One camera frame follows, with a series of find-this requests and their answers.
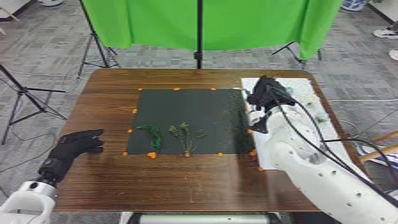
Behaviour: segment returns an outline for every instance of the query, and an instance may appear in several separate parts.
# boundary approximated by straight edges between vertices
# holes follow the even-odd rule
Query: cable
[[[36,160],[45,154],[47,152],[54,149],[56,147],[56,144],[58,144],[58,135],[56,133],[52,132],[51,133],[54,135],[54,144],[52,144],[52,147],[40,153],[40,155],[36,155],[29,160],[26,160],[24,162],[20,162],[17,165],[10,166],[6,169],[0,170],[0,174],[12,170],[13,168],[17,168],[19,166],[22,166],[26,163],[29,163],[33,160]]]
[[[10,194],[8,194],[8,192],[6,192],[6,190],[4,190],[4,187],[3,187],[3,186],[0,186],[0,192],[3,192],[4,196],[6,196],[6,198],[10,198]]]
[[[358,125],[351,121],[342,120],[342,119],[340,119],[340,122],[347,123],[354,127],[354,129],[356,129],[356,135],[353,135],[351,137],[353,138],[358,138],[360,137],[360,133],[362,133]]]
[[[370,143],[369,141],[365,141],[363,139],[358,139],[358,138],[326,140],[326,142],[346,142],[346,141],[363,142],[376,149],[376,151],[379,152],[379,154],[381,154],[381,156],[383,156],[383,158],[386,160],[388,168],[390,168],[390,174],[394,176],[395,183],[398,185],[398,176],[395,174],[394,164],[392,164],[390,158],[388,158],[388,156],[386,156],[379,146],[374,143]]]
[[[398,99],[385,99],[385,100],[328,100],[328,102],[395,102]]]
[[[273,89],[278,91],[278,93],[283,95],[283,97],[291,98],[291,99],[294,100],[294,102],[299,104],[299,106],[301,106],[301,108],[303,108],[303,110],[305,110],[305,112],[306,112],[306,115],[308,115],[308,117],[310,117],[312,123],[314,123],[314,125],[315,125],[315,129],[317,129],[317,133],[319,133],[319,136],[321,136],[321,140],[322,140],[324,147],[326,147],[330,153],[333,154],[337,160],[340,161],[340,164],[342,164],[344,166],[347,166],[347,168],[351,168],[351,166],[346,164],[346,161],[342,160],[340,156],[337,155],[335,151],[331,150],[331,148],[330,148],[330,146],[328,146],[328,143],[324,142],[324,141],[326,141],[326,138],[324,138],[324,134],[322,134],[322,131],[321,131],[321,126],[319,126],[319,123],[317,123],[317,121],[315,121],[314,115],[312,115],[312,113],[310,113],[310,111],[308,111],[308,108],[305,107],[305,105],[303,105],[303,103],[298,101],[298,99],[296,99],[296,98],[294,98],[294,97],[292,97],[292,96],[291,96],[291,95],[289,95],[278,88],[273,87]]]
[[[360,135],[383,123],[383,121],[388,119],[388,117],[397,113],[398,108],[390,112],[390,114],[385,116],[385,118],[376,122],[376,124],[370,125],[369,128],[360,132]]]
[[[386,201],[392,203],[392,205],[395,205],[395,207],[398,208],[398,201],[397,199],[392,197],[392,195],[386,194],[386,192],[381,190],[381,188],[376,186],[376,184],[365,179],[365,177],[358,174],[358,172],[354,171],[354,169],[351,168],[351,166],[347,165],[347,163],[344,162],[344,160],[340,159],[340,161],[337,161],[337,159],[331,157],[331,155],[322,151],[322,149],[319,148],[319,146],[314,144],[314,142],[308,140],[306,136],[303,135],[301,131],[298,130],[294,124],[292,124],[292,121],[291,121],[291,118],[289,118],[289,115],[287,115],[287,112],[283,110],[283,106],[282,106],[282,102],[275,96],[275,93],[271,91],[271,95],[273,95],[273,98],[278,102],[278,107],[280,107],[280,110],[283,112],[283,116],[285,116],[285,119],[287,119],[287,122],[289,122],[289,125],[292,127],[292,129],[296,130],[296,133],[298,135],[301,136],[301,138],[305,139],[305,141],[310,143],[310,145],[315,147],[317,151],[324,154],[324,156],[335,161],[335,163],[342,166],[342,168],[353,173],[353,175],[360,178],[360,180],[363,181],[363,183],[369,185],[369,187],[376,190],[376,192],[379,193],[381,197],[386,199]]]

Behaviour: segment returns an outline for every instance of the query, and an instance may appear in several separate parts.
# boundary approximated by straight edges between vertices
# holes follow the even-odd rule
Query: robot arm
[[[58,183],[63,181],[74,160],[83,153],[100,153],[104,130],[72,133],[61,137],[40,168],[40,178],[28,181],[0,207],[3,224],[47,224],[56,207]]]
[[[275,92],[275,95],[282,99],[289,93],[278,94],[278,92],[285,91],[285,88],[276,83],[275,79],[264,77],[257,88],[264,88],[267,91],[278,88],[280,91]],[[260,107],[266,105],[266,113],[269,114],[267,131],[273,136],[264,148],[259,149],[260,165],[262,161],[271,158],[315,206],[344,224],[397,224],[397,206],[379,195],[358,176],[319,153],[298,134],[299,131],[314,145],[321,147],[319,135],[312,125],[305,123],[306,119],[292,106],[292,101],[289,99],[276,100],[271,97],[273,93],[267,91],[259,94],[257,88],[250,99],[262,99],[255,101],[262,102],[262,104],[255,105]],[[369,180],[354,163],[347,161],[347,165]]]

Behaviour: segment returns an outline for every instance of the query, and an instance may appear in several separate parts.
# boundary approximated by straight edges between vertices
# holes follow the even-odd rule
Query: black cable
[[[394,164],[392,164],[390,158],[388,158],[388,156],[386,156],[379,146],[374,143],[370,143],[369,141],[365,141],[363,139],[358,139],[358,138],[326,140],[326,142],[346,142],[346,141],[363,142],[376,149],[376,151],[379,152],[379,154],[381,154],[381,156],[383,156],[383,158],[386,160],[386,164],[388,164],[388,168],[390,168],[390,174],[394,176],[394,180],[395,180],[395,183],[398,185],[398,176],[395,174]]]
[[[273,87],[273,89],[275,89],[275,90],[278,91],[278,93],[280,93],[285,97],[289,97],[289,98],[294,100],[294,102],[299,104],[299,106],[301,106],[301,108],[303,108],[303,110],[305,110],[305,112],[306,112],[306,114],[308,114],[308,117],[310,117],[310,119],[312,119],[312,122],[314,122],[314,125],[315,125],[315,128],[317,128],[317,132],[319,132],[319,135],[321,135],[321,140],[322,140],[324,146],[328,147],[328,150],[330,150],[330,152],[333,153],[333,155],[335,155],[337,159],[340,160],[340,162],[344,163],[344,160],[340,159],[338,155],[335,154],[335,152],[333,152],[333,150],[331,150],[331,148],[330,148],[330,146],[328,146],[326,143],[328,143],[328,142],[338,142],[338,141],[358,141],[358,142],[363,142],[365,144],[369,144],[370,147],[376,148],[376,150],[378,150],[381,156],[385,157],[385,160],[386,160],[386,163],[388,163],[388,167],[390,167],[390,173],[392,173],[392,176],[394,176],[394,180],[395,180],[395,182],[397,182],[397,185],[398,185],[398,177],[397,177],[397,175],[395,175],[394,165],[392,165],[388,156],[385,155],[383,150],[379,149],[378,145],[372,144],[370,142],[367,142],[363,139],[358,139],[358,138],[351,138],[351,139],[337,139],[337,140],[326,140],[326,137],[324,137],[324,134],[322,134],[322,131],[321,131],[321,126],[319,126],[317,121],[315,121],[315,118],[314,118],[314,116],[312,116],[312,114],[310,114],[308,108],[305,107],[305,105],[303,105],[303,103],[298,101],[298,99],[296,99],[291,95],[287,95],[287,93],[285,93],[278,88]]]
[[[344,168],[344,169],[353,173],[353,175],[360,178],[360,180],[362,180],[363,183],[369,185],[369,187],[376,190],[376,192],[379,193],[379,195],[383,196],[383,198],[386,199],[386,201],[392,203],[392,205],[395,205],[395,207],[398,208],[398,201],[397,201],[397,199],[392,197],[390,194],[386,194],[386,192],[383,191],[383,189],[376,186],[376,184],[374,184],[374,183],[365,179],[365,177],[358,174],[358,172],[354,171],[354,169],[351,168],[351,166],[347,165],[347,163],[344,162],[344,160],[340,159],[342,162],[344,162],[344,163],[340,163],[340,161],[337,161],[337,159],[331,157],[331,155],[322,151],[322,149],[319,148],[319,146],[317,146],[317,145],[314,144],[314,142],[308,140],[306,136],[303,135],[301,131],[298,130],[298,128],[296,128],[296,126],[294,126],[294,124],[292,124],[292,121],[291,121],[287,112],[285,112],[285,110],[283,110],[282,102],[280,102],[280,100],[278,100],[278,98],[276,98],[276,95],[275,95],[273,91],[269,91],[269,92],[271,92],[271,96],[273,96],[273,98],[275,98],[275,100],[276,100],[276,102],[278,102],[278,107],[280,107],[280,110],[282,110],[282,112],[283,112],[283,116],[285,116],[287,122],[289,122],[289,124],[291,124],[292,129],[296,130],[298,135],[301,136],[301,138],[305,139],[305,141],[310,143],[310,145],[314,146],[314,148],[319,150],[319,152],[324,154],[324,156],[335,161],[335,163],[342,166],[342,168]]]
[[[35,156],[29,160],[26,160],[22,163],[19,163],[17,165],[13,165],[12,167],[8,167],[6,169],[0,170],[0,174],[12,170],[13,168],[17,168],[19,166],[22,166],[26,163],[29,163],[33,160],[36,160],[45,154],[47,152],[54,149],[56,147],[56,143],[58,143],[58,137],[56,137],[56,133],[54,134],[54,144],[52,147],[42,152],[42,154],[38,156]]]
[[[10,198],[10,194],[8,194],[6,190],[4,190],[4,186],[0,186],[0,192],[3,192],[4,196],[6,196],[6,198]]]
[[[305,112],[306,112],[306,114],[308,114],[308,117],[310,117],[310,120],[312,120],[315,129],[317,129],[317,132],[319,132],[319,136],[321,136],[321,140],[322,140],[324,147],[326,147],[330,153],[333,154],[337,160],[338,160],[340,163],[344,164],[344,166],[347,166],[347,168],[351,168],[351,166],[346,164],[346,161],[342,160],[340,156],[337,155],[335,151],[333,151],[331,148],[330,148],[330,145],[328,145],[328,143],[326,143],[326,137],[324,137],[324,134],[322,134],[322,131],[321,131],[321,126],[319,126],[319,123],[317,123],[317,121],[315,121],[314,115],[312,115],[312,113],[310,113],[310,111],[308,111],[308,108],[305,107],[305,105],[303,105],[303,103],[298,101],[298,99],[296,99],[291,95],[287,95],[287,93],[285,93],[278,88],[273,87],[273,89],[278,91],[278,93],[283,95],[283,97],[291,98],[291,100],[294,100],[294,102],[299,104],[299,106],[301,106],[301,108],[303,108],[303,110],[305,110]]]

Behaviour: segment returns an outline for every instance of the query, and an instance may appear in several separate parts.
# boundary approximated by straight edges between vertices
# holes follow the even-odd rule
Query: metal pole
[[[198,0],[198,52],[196,58],[196,68],[203,69],[203,0]]]
[[[26,90],[26,87],[22,86],[22,83],[17,81],[17,79],[15,79],[15,77],[13,77],[13,75],[12,75],[12,73],[10,73],[10,71],[8,71],[8,69],[6,69],[6,67],[4,67],[3,64],[0,64],[0,70],[3,70],[3,72],[4,72],[4,74],[6,74],[6,76],[8,76],[10,80],[12,80],[12,82],[15,84],[19,90],[24,91]]]
[[[102,55],[102,59],[104,59],[104,65],[106,65],[106,68],[111,68],[109,62],[107,62],[107,58],[106,58],[106,54],[104,54],[104,48],[102,48],[100,38],[99,38],[99,34],[97,34],[97,30],[95,30],[93,23],[92,23],[90,13],[88,13],[88,10],[86,10],[86,6],[84,6],[84,1],[83,0],[81,0],[81,5],[83,5],[83,9],[84,9],[84,16],[86,16],[88,23],[90,23],[90,27],[92,27],[92,35],[95,37],[99,51],[100,51],[100,55]]]

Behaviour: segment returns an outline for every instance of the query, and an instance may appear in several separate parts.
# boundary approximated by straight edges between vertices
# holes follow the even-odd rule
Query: wooden table
[[[123,156],[139,88],[234,88],[243,77],[308,78],[342,137],[344,129],[314,75],[278,70],[100,69],[65,133],[106,129],[106,152],[83,155],[60,186],[63,211],[317,211],[282,171],[259,171],[250,155]],[[349,151],[360,164],[354,151]]]

